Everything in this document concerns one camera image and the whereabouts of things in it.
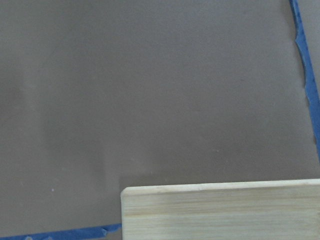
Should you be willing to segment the wooden cutting board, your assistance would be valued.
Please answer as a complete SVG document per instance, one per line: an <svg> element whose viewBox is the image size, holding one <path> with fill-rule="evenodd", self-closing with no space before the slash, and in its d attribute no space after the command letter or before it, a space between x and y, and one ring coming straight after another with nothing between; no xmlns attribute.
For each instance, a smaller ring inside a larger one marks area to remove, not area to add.
<svg viewBox="0 0 320 240"><path fill-rule="evenodd" d="M318 179L134 186L120 195L125 240L317 240Z"/></svg>

